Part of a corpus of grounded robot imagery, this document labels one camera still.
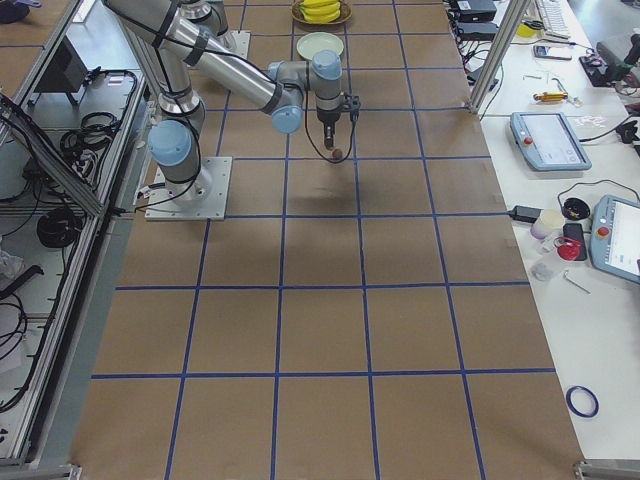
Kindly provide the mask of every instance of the white plate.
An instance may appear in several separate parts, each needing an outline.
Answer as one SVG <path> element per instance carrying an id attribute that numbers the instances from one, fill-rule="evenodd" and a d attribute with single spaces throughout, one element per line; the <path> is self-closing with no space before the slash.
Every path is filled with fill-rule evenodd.
<path id="1" fill-rule="evenodd" d="M 298 40 L 296 48 L 302 58 L 311 60 L 321 50 L 332 50 L 340 55 L 344 50 L 344 44 L 331 33 L 314 32 Z"/>

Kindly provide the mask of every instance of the blue joint cap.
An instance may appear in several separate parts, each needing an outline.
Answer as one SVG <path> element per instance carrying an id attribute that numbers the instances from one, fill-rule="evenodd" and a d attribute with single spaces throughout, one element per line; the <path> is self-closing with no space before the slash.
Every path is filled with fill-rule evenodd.
<path id="1" fill-rule="evenodd" d="M 191 132 L 175 120 L 163 120 L 154 126 L 147 138 L 149 150 L 160 165 L 180 165 L 191 151 Z"/>
<path id="2" fill-rule="evenodd" d="M 282 65 L 284 62 L 271 62 L 269 64 L 269 66 L 267 67 L 267 74 L 269 75 L 269 78 L 271 78 L 271 80 L 276 80 L 276 78 L 278 77 L 278 70 L 280 69 L 280 65 Z"/>
<path id="3" fill-rule="evenodd" d="M 340 56 L 332 50 L 320 50 L 311 59 L 311 68 L 324 80 L 338 80 L 342 76 Z"/>
<path id="4" fill-rule="evenodd" d="M 273 128 L 280 133 L 293 133 L 302 124 L 303 111 L 297 105 L 285 105 L 271 114 Z"/>

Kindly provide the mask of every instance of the blue tablet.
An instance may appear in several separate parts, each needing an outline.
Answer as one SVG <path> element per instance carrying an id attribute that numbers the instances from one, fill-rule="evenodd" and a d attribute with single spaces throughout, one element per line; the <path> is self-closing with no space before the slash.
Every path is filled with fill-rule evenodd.
<path id="1" fill-rule="evenodd" d="M 588 170 L 591 161 L 562 113 L 512 113 L 511 131 L 534 170 Z"/>
<path id="2" fill-rule="evenodd" d="M 640 205 L 604 196 L 593 212 L 589 253 L 594 267 L 640 283 Z"/>

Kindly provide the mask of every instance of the white mounting plate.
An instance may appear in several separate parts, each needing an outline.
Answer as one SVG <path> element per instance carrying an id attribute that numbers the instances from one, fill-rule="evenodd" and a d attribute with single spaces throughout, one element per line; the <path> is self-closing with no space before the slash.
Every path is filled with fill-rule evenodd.
<path id="1" fill-rule="evenodd" d="M 209 194 L 187 204 L 172 201 L 149 207 L 145 210 L 147 220 L 224 220 L 231 179 L 231 157 L 204 157 L 202 168 L 211 175 Z M 158 168 L 154 183 L 164 182 L 164 175 Z M 149 203 L 162 202 L 169 198 L 166 189 L 153 190 Z"/>
<path id="2" fill-rule="evenodd" d="M 251 32 L 249 30 L 229 30 L 236 41 L 236 55 L 240 55 L 245 60 L 249 56 L 249 41 L 251 40 Z"/>

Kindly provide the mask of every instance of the bunch of bananas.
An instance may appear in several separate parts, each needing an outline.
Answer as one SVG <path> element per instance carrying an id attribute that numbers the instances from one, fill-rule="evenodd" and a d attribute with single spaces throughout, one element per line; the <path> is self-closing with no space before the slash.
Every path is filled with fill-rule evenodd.
<path id="1" fill-rule="evenodd" d="M 303 0 L 300 11 L 309 23 L 329 23 L 340 16 L 339 0 Z"/>

